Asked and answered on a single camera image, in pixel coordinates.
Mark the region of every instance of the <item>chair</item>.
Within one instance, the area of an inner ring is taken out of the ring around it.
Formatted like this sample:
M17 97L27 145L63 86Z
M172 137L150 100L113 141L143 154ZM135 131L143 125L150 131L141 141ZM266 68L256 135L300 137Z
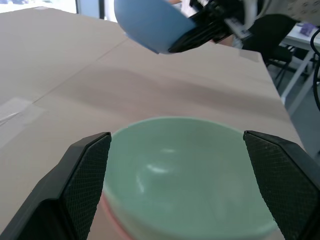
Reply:
M297 21L286 15L265 15L254 22L249 29L252 37L243 42L242 49L261 53L267 66L273 64L274 61L285 62L277 87L279 87L293 56L293 52L290 49L279 46L279 44L296 23Z

